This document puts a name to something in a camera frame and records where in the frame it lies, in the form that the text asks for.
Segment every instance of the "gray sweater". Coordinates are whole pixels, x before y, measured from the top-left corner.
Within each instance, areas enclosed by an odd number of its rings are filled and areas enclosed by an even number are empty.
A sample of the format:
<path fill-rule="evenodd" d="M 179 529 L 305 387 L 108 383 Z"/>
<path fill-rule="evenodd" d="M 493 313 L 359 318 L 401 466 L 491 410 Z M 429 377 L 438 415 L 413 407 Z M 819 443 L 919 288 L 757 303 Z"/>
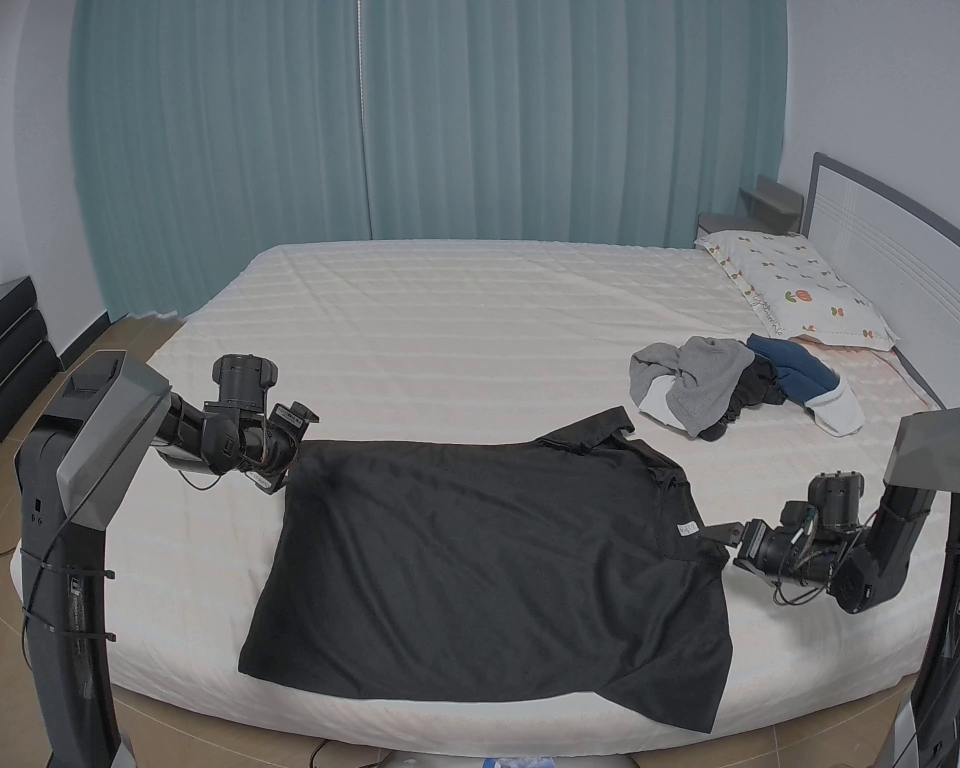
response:
<path fill-rule="evenodd" d="M 651 344 L 630 359 L 630 397 L 638 406 L 655 378 L 672 373 L 667 407 L 696 437 L 727 412 L 740 374 L 753 362 L 754 353 L 736 339 L 691 336 L 680 348 Z"/>

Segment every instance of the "white pillow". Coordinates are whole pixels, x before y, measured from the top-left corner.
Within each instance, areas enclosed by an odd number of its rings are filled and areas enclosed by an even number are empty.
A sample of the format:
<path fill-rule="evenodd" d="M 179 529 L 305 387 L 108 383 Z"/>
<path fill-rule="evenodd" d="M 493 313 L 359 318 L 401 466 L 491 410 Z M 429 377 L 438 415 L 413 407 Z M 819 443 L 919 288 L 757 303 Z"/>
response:
<path fill-rule="evenodd" d="M 774 338 L 885 352 L 897 341 L 880 313 L 799 234 L 732 229 L 696 244 L 724 268 Z"/>

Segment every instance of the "black t-shirt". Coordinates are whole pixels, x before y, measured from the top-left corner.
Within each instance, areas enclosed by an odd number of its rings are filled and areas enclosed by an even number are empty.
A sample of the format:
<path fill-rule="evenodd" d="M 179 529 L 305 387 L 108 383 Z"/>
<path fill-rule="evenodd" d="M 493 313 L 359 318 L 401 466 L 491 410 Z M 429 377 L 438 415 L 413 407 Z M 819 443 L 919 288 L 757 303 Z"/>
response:
<path fill-rule="evenodd" d="M 526 444 L 303 443 L 240 671 L 353 699 L 595 691 L 709 732 L 727 552 L 621 429 L 615 408 Z"/>

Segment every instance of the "mattress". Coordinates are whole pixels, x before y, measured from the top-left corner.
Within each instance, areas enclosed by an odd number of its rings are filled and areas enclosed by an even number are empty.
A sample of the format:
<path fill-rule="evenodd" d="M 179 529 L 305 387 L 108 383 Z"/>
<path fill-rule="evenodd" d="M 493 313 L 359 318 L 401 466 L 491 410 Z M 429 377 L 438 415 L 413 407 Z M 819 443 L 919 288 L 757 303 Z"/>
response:
<path fill-rule="evenodd" d="M 818 472 L 867 478 L 865 520 L 901 416 L 926 406 L 868 350 L 817 349 L 866 415 L 836 439 L 799 406 L 747 409 L 717 443 L 690 440 L 629 400 L 631 353 L 694 334 L 745 339 L 762 325 L 704 252 L 533 242 L 364 242 L 260 254 L 151 360 L 196 405 L 214 399 L 228 352 L 279 366 L 271 402 L 321 416 L 312 438 L 511 443 L 615 405 L 636 436 L 679 462 L 706 524 L 776 523 Z M 733 659 L 712 736 L 864 696 L 918 669 L 946 535 L 939 499 L 900 595 L 862 615 L 826 596 L 778 608 L 728 566 Z M 354 701 L 237 672 L 270 572 L 283 495 L 234 473 L 188 487 L 153 453 L 108 529 L 107 626 L 116 684 L 242 723 L 381 747 L 462 756 L 603 755 L 704 738 L 594 693 L 512 703 Z M 19 581 L 19 561 L 12 563 Z"/>

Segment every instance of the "wall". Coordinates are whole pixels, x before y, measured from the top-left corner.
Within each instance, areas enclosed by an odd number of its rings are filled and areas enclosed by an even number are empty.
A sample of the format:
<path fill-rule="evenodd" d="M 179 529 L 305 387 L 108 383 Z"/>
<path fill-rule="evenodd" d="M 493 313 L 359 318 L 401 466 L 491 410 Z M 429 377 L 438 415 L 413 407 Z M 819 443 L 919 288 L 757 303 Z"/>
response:
<path fill-rule="evenodd" d="M 34 279 L 58 354 L 104 313 L 67 120 L 75 5 L 0 0 L 0 276 Z"/>
<path fill-rule="evenodd" d="M 814 152 L 960 225 L 960 2 L 788 0 L 780 181 Z"/>

